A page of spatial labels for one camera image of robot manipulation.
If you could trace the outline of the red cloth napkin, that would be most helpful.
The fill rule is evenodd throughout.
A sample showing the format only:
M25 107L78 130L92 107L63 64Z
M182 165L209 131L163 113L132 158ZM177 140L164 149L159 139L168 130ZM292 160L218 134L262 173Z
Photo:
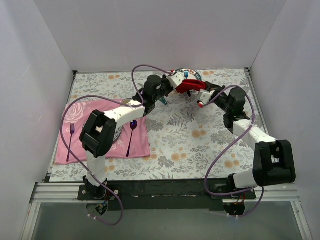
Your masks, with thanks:
M191 90L200 91L205 90L207 88L207 85L205 82L197 80L197 79L185 79L182 81L182 83L175 88L175 90L180 93L186 93Z

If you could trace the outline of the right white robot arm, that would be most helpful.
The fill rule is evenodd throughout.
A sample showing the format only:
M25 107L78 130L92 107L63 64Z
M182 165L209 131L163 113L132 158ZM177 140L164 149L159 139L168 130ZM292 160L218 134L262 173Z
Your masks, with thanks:
M292 145L288 140L278 140L254 126L256 116L248 117L244 112L245 103L251 103L247 93L237 85L217 86L206 83L211 89L202 89L198 96L201 107L215 104L222 109L224 126L235 136L212 162L215 165L233 145L245 142L254 151L252 169L231 174L227 178L225 193L212 192L209 189L208 175L204 178L205 191L215 197L229 196L237 199L243 193L256 187L291 184L296 180L296 170Z

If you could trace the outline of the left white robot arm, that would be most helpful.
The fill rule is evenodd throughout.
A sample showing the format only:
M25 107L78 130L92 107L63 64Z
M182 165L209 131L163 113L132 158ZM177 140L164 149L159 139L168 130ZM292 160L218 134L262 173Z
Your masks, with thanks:
M116 131L148 115L156 102L176 89L183 80L184 77L177 73L163 77L150 75L144 87L128 103L121 103L120 107L105 112L94 110L90 114L80 134L80 141L86 152L88 167L83 182L86 191L95 200L103 199L107 193L102 184L107 180L106 154L112 148Z

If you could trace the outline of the blue fork on plate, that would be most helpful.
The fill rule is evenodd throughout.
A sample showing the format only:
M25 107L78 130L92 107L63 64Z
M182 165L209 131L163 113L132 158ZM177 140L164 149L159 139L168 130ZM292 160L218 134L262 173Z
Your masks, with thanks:
M187 71L184 72L184 77L187 79L189 76L189 73Z

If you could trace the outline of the white plate blue rim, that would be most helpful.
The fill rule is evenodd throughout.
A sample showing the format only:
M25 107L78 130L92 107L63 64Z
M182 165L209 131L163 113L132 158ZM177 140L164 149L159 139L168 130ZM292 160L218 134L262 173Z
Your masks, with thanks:
M185 76L185 72L188 72L188 78L185 79L190 79L190 80L198 80L198 81L202 81L202 77L201 75L193 69L190 68L179 68L179 69L175 69L176 72L180 72Z

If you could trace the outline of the cream enamel mug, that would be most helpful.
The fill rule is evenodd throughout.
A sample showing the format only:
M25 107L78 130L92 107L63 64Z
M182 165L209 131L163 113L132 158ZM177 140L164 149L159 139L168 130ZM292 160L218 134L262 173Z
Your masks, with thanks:
M131 98L126 98L121 103L127 105L131 100Z

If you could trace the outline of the purple spoon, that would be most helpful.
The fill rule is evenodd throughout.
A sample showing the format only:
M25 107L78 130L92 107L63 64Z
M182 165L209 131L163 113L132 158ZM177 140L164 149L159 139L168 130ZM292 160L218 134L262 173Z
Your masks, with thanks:
M132 137L133 137L133 131L137 128L138 122L136 120L133 120L130 123L130 129L131 129L131 134L130 134L130 139L129 139L129 144L126 152L126 157L128 158L130 155L130 149L131 149L131 143L132 143Z

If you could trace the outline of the blue floral plate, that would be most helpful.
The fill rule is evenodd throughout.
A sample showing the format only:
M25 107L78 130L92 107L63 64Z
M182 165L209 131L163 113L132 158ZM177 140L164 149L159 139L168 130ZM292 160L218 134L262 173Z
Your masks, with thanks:
M82 143L98 142L111 144L116 141L122 132L122 127L117 127L115 122L96 123L87 121L80 134Z

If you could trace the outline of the pink floral placemat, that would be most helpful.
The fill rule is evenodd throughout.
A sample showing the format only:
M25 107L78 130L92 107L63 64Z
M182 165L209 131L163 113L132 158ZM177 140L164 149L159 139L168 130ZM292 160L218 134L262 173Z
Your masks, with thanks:
M72 136L71 150L83 162L87 160L86 152L80 142L80 134L83 125L94 110L101 112L110 111L118 108L119 105L106 100L92 100L79 101L72 105L68 110L63 126L62 132L66 143L69 145L70 140L70 124L74 123L75 132ZM151 155L150 144L148 139L148 132L146 126L146 118L137 120L137 128L133 131L132 141L130 146L129 157L126 157L129 141L131 137L130 124L127 123L122 127L122 132L119 138L113 142L110 151L106 154L106 158L112 159L126 159L126 158L144 158Z

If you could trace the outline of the purple fork on placemat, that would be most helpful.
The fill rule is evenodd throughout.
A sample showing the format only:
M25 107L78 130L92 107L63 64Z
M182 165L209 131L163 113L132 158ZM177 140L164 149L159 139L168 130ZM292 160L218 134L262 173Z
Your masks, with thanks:
M75 124L74 123L70 124L70 132L69 133L70 133L70 138L69 138L68 147L71 148L72 138L73 138L73 135L75 133ZM67 157L66 157L66 162L68 163L69 160L70 160L70 150L68 150Z

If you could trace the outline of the teal handled knife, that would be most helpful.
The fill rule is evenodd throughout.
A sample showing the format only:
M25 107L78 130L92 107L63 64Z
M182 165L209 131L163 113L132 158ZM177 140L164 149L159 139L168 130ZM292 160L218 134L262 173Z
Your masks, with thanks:
M164 97L160 98L159 100L160 100L160 102L163 103L164 105L167 105L167 104L168 104L167 101L166 101L166 99L165 99Z

